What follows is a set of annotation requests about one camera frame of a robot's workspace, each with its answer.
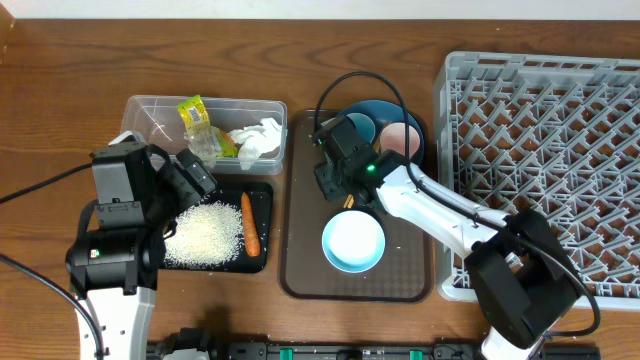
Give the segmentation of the pink cup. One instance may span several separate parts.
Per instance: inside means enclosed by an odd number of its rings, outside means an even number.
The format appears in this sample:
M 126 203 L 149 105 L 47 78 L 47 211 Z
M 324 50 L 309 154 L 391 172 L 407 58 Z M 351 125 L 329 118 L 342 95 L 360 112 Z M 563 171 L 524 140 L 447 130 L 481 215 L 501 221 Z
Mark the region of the pink cup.
M 405 142 L 409 143 L 409 154 L 411 156 L 419 152 L 421 138 L 418 131 L 413 126 L 410 126 L 409 137 L 406 138 L 404 123 L 390 123 L 380 133 L 379 152 L 383 153 L 387 150 L 392 150 L 399 154 L 404 154 Z

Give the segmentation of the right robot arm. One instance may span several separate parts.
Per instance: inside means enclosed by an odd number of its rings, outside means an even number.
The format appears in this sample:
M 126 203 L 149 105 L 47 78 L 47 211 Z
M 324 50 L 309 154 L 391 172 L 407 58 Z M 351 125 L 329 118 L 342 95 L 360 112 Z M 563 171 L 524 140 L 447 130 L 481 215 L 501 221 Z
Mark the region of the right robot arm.
M 383 153 L 339 117 L 312 134 L 325 162 L 314 169 L 328 200 L 403 219 L 446 245 L 465 264 L 491 325 L 480 347 L 486 359 L 533 359 L 551 327 L 582 296 L 584 285 L 549 223 L 527 209 L 515 215 L 476 204 L 424 174 L 403 154 Z

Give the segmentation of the brown serving tray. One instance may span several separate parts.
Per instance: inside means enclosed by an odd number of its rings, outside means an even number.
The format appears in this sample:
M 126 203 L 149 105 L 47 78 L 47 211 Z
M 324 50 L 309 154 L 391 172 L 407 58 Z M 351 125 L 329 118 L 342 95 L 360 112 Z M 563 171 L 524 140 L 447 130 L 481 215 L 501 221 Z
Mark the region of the brown serving tray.
M 347 273 L 326 259 L 321 246 L 325 225 L 343 209 L 345 199 L 328 202 L 313 167 L 323 161 L 312 145 L 313 111 L 295 114 L 288 127 L 288 186 L 280 284 L 299 299 L 415 303 L 434 285 L 432 241 L 421 229 L 378 211 L 365 211 L 381 222 L 386 244 L 370 270 Z

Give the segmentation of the clear plastic bin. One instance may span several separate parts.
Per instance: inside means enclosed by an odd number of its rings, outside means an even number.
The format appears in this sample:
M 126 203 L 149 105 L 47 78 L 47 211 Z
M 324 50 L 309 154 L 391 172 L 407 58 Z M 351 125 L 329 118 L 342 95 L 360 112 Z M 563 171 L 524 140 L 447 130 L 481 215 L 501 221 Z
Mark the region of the clear plastic bin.
M 121 130 L 136 131 L 146 142 L 156 144 L 175 156 L 188 147 L 185 125 L 177 105 L 185 96 L 136 95 L 125 108 Z M 264 118 L 272 118 L 282 127 L 278 146 L 258 159 L 241 161 L 219 158 L 206 163 L 212 174 L 277 175 L 283 169 L 287 144 L 287 107 L 280 101 L 204 97 L 204 106 L 211 124 L 225 132 L 258 125 Z

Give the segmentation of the light blue cup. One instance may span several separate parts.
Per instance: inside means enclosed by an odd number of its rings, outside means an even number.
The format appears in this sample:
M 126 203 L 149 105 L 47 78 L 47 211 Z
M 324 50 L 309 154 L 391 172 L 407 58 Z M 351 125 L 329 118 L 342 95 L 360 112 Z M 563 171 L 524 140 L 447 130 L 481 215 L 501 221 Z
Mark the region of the light blue cup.
M 373 120 L 362 113 L 350 113 L 346 117 L 353 123 L 359 136 L 367 143 L 371 144 L 376 136 L 376 127 Z

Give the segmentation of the white napkin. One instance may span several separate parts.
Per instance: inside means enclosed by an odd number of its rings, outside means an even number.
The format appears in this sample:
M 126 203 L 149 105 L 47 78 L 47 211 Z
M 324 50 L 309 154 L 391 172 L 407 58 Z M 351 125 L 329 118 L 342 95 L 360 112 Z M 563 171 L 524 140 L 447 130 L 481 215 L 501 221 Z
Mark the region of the white napkin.
M 266 153 L 280 146 L 282 126 L 274 118 L 263 118 L 259 125 L 232 130 L 229 135 L 239 145 L 240 168 L 249 170 Z

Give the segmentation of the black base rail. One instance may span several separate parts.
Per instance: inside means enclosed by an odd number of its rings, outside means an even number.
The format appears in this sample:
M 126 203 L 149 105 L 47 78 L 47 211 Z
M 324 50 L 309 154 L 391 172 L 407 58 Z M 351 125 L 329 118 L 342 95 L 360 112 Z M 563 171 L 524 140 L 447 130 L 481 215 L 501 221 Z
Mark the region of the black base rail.
M 381 343 L 273 341 L 268 335 L 213 334 L 183 328 L 162 341 L 147 345 L 148 359 L 219 360 L 473 360 L 480 357 L 471 343 Z

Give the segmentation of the grey dishwasher rack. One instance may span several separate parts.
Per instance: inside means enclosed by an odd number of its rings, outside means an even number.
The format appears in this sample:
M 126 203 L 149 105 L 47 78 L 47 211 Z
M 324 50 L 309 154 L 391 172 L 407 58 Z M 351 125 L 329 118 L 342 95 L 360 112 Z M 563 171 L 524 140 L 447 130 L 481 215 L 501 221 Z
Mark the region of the grey dishwasher rack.
M 604 310 L 639 307 L 639 64 L 462 52 L 434 86 L 439 182 L 543 214 Z

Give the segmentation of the yellow green snack wrapper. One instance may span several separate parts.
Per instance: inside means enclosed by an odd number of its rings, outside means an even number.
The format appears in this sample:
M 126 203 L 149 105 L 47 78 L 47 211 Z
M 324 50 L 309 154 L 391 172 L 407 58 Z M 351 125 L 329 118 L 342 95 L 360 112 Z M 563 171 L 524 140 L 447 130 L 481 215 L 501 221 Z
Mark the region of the yellow green snack wrapper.
M 209 113 L 199 95 L 176 106 L 185 126 L 189 150 L 203 161 L 236 158 L 238 149 L 229 134 L 211 124 Z

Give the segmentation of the light blue rice bowl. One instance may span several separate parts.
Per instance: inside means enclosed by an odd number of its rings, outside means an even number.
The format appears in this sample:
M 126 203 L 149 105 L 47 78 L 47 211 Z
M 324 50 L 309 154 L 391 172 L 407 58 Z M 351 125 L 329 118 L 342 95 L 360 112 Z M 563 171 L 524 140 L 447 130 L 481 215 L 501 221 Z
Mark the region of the light blue rice bowl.
M 386 237 L 379 220 L 367 212 L 345 210 L 325 225 L 321 247 L 327 261 L 346 273 L 362 273 L 381 260 Z

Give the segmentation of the white rice pile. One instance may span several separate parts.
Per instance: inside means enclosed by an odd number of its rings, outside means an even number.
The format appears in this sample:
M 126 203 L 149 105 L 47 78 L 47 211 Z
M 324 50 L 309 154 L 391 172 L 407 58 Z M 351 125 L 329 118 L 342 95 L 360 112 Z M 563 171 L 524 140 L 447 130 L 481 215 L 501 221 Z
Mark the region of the white rice pile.
M 243 233 L 241 211 L 220 201 L 187 209 L 176 218 L 176 234 L 165 240 L 170 266 L 199 269 L 237 259 Z

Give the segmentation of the dark blue plate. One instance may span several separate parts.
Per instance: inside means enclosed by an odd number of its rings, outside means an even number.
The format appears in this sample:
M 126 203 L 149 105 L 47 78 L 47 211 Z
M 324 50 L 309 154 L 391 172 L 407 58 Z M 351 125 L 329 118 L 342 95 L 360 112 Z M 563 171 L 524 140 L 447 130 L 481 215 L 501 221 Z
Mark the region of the dark blue plate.
M 369 116 L 376 127 L 376 136 L 371 143 L 374 146 L 375 140 L 380 136 L 383 128 L 390 123 L 404 123 L 404 115 L 401 107 L 394 103 L 384 100 L 364 100 L 348 106 L 346 109 L 340 111 L 337 117 L 346 116 L 350 113 L 362 113 Z M 411 156 L 411 161 L 417 165 L 420 165 L 425 156 L 426 140 L 422 129 L 412 114 L 409 114 L 409 126 L 413 126 L 421 138 L 421 145 L 419 152 L 414 156 Z

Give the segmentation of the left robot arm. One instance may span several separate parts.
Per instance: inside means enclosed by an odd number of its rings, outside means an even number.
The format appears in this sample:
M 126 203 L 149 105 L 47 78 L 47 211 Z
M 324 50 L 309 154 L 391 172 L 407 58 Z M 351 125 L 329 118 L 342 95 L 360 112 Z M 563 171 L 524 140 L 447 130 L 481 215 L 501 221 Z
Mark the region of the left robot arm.
M 143 359 L 165 241 L 177 216 L 217 182 L 190 150 L 170 156 L 136 131 L 96 150 L 90 167 L 97 197 L 82 210 L 65 259 L 80 305 L 80 356 Z

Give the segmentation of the orange carrot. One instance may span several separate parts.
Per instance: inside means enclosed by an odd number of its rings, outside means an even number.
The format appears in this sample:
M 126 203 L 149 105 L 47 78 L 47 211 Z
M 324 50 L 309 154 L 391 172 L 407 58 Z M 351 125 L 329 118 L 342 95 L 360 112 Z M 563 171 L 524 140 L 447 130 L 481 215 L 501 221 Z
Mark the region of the orange carrot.
M 247 193 L 241 195 L 241 211 L 246 253 L 249 257 L 258 257 L 262 247 L 253 216 L 251 201 Z

